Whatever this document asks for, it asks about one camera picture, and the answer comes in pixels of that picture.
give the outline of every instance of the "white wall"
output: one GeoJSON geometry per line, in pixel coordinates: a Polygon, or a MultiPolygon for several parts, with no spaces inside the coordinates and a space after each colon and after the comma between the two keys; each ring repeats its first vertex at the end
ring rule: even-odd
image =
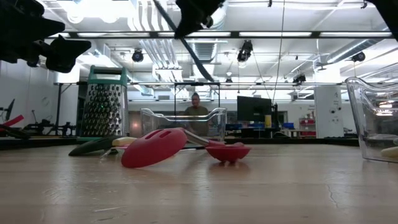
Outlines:
{"type": "MultiPolygon", "coordinates": [[[[58,98],[58,86],[53,84],[55,76],[55,72],[44,68],[28,67],[23,60],[15,64],[0,62],[0,107],[8,107],[15,99],[11,119],[20,114],[25,117],[14,127],[34,123],[32,110],[35,110],[38,122],[41,119],[55,122],[58,98]]],[[[60,125],[66,121],[76,124],[77,89],[77,86],[71,86],[62,94],[60,125]]]]}
{"type": "MultiPolygon", "coordinates": [[[[299,127],[299,118],[302,118],[307,113],[310,113],[314,109],[314,102],[306,101],[276,101],[278,104],[279,111],[287,111],[288,122],[294,123],[296,128],[299,127]]],[[[177,102],[177,111],[183,111],[191,103],[177,102]]],[[[206,106],[208,110],[212,110],[218,107],[218,102],[202,102],[203,106],[206,106]]],[[[227,108],[229,111],[236,111],[236,102],[222,102],[221,107],[227,108]]],[[[174,102],[170,101],[133,101],[129,102],[129,111],[139,111],[141,108],[149,108],[152,111],[174,111],[174,102]]],[[[341,110],[343,112],[343,126],[348,129],[355,131],[354,118],[349,102],[342,102],[341,110]]]]}

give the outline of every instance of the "wall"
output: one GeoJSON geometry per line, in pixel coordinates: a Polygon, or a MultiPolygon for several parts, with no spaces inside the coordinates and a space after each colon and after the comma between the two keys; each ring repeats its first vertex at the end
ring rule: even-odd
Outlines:
{"type": "MultiPolygon", "coordinates": [[[[55,122],[58,86],[53,83],[56,78],[57,73],[44,68],[30,68],[23,60],[15,64],[0,62],[0,107],[8,107],[15,99],[11,119],[20,114],[25,117],[14,127],[21,128],[34,123],[32,110],[38,122],[41,119],[55,122]]],[[[76,123],[77,94],[77,86],[71,86],[62,94],[60,125],[66,121],[76,123]]]]}

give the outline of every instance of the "ceiling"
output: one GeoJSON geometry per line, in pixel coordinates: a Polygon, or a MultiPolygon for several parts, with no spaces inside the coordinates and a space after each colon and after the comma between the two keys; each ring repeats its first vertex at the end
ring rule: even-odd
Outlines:
{"type": "MultiPolygon", "coordinates": [[[[135,22],[132,22],[133,24],[138,23],[140,27],[145,27],[143,18],[146,17],[150,30],[157,30],[156,26],[162,27],[161,15],[157,11],[152,12],[150,1],[82,0],[81,2],[85,1],[87,4],[91,1],[90,11],[80,12],[80,15],[85,18],[75,24],[68,19],[68,12],[69,16],[71,14],[69,5],[75,4],[73,1],[41,0],[39,2],[46,7],[44,17],[64,22],[67,27],[66,31],[134,31],[134,26],[129,26],[129,21],[134,21],[135,15],[138,15],[138,19],[135,19],[135,22]],[[103,18],[99,18],[104,15],[108,15],[108,17],[117,15],[119,19],[113,23],[107,23],[104,22],[103,18]],[[153,25],[151,23],[152,18],[156,18],[156,16],[158,19],[154,20],[158,23],[153,25]]],[[[162,3],[164,3],[164,6],[167,4],[169,16],[175,24],[178,24],[180,20],[178,7],[173,1],[163,1],[162,3]]],[[[379,31],[376,29],[384,24],[377,9],[371,3],[368,4],[366,9],[360,8],[363,5],[363,0],[317,0],[316,3],[311,0],[288,0],[285,2],[285,8],[283,8],[284,4],[281,0],[273,0],[272,7],[267,7],[267,4],[268,1],[257,0],[228,1],[228,5],[224,8],[223,26],[220,30],[258,30],[264,32],[282,30],[379,31]]],[[[163,58],[167,59],[160,40],[156,41],[157,45],[154,46],[158,46],[163,58]]],[[[241,48],[244,39],[218,39],[217,41],[216,49],[213,52],[214,59],[210,63],[212,65],[210,66],[212,70],[210,73],[215,80],[223,82],[227,77],[227,72],[231,72],[234,82],[256,82],[261,80],[262,77],[265,82],[274,83],[291,82],[292,77],[298,74],[294,69],[305,63],[306,60],[313,60],[317,55],[332,54],[352,43],[354,39],[281,40],[278,37],[275,39],[253,39],[252,56],[246,62],[246,66],[240,67],[236,60],[236,53],[241,48]]],[[[96,39],[92,40],[92,43],[95,46],[88,52],[94,52],[95,48],[101,52],[103,45],[106,44],[111,50],[109,57],[115,66],[126,67],[136,80],[141,82],[156,81],[152,75],[154,63],[147,55],[146,48],[139,39],[96,39]],[[131,56],[134,49],[143,49],[144,60],[142,62],[133,63],[131,56]]],[[[174,50],[184,80],[202,78],[201,75],[195,74],[192,58],[179,40],[171,40],[169,47],[174,50]]],[[[355,75],[366,75],[369,72],[378,71],[396,63],[397,61],[394,59],[398,56],[396,48],[398,48],[398,45],[395,40],[382,40],[363,50],[366,55],[365,61],[357,62],[354,65],[353,62],[343,60],[338,63],[341,78],[336,79],[335,82],[342,82],[347,77],[355,75]]],[[[93,63],[84,60],[79,60],[79,62],[81,64],[81,76],[84,78],[88,74],[89,65],[93,63]]],[[[308,82],[312,80],[313,69],[301,73],[306,74],[308,82]]],[[[398,77],[398,67],[373,75],[369,80],[370,82],[380,82],[385,79],[392,80],[391,77],[395,76],[398,77]]]]}

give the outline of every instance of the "box grater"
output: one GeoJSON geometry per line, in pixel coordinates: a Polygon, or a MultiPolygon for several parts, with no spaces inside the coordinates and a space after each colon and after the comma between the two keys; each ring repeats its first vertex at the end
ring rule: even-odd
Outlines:
{"type": "Polygon", "coordinates": [[[81,137],[129,136],[127,70],[91,66],[81,137]]]}

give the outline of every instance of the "table surface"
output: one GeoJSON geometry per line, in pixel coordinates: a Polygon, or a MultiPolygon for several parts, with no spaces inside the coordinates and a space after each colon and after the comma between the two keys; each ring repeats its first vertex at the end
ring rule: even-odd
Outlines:
{"type": "Polygon", "coordinates": [[[397,223],[398,164],[357,147],[263,145],[235,166],[205,150],[146,169],[73,146],[0,151],[4,223],[397,223]]]}

